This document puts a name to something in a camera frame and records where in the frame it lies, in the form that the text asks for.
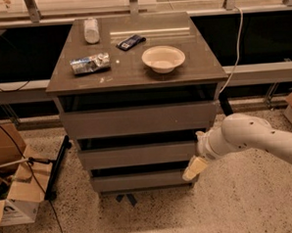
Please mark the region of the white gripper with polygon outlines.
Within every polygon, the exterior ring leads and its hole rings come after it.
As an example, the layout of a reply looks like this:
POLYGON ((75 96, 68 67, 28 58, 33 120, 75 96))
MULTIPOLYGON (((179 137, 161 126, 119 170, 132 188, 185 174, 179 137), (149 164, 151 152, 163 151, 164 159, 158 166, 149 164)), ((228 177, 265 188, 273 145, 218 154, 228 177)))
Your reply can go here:
POLYGON ((196 135, 198 152, 201 157, 194 156, 190 159, 188 167, 182 174, 184 181, 194 179, 197 174, 205 170, 209 166, 209 162, 206 160, 217 160, 223 156, 224 142, 219 128, 208 132, 197 131, 196 135))

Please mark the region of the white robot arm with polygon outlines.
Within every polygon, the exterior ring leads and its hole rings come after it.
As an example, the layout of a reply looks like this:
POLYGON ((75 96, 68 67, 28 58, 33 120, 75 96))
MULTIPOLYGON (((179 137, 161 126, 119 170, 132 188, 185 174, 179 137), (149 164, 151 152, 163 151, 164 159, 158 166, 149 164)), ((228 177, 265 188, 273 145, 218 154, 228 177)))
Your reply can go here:
POLYGON ((256 148, 292 164, 292 132, 273 128, 265 119, 256 116, 231 114, 221 126, 208 132, 197 131, 197 154, 182 174, 191 181, 212 161, 231 154, 256 148))

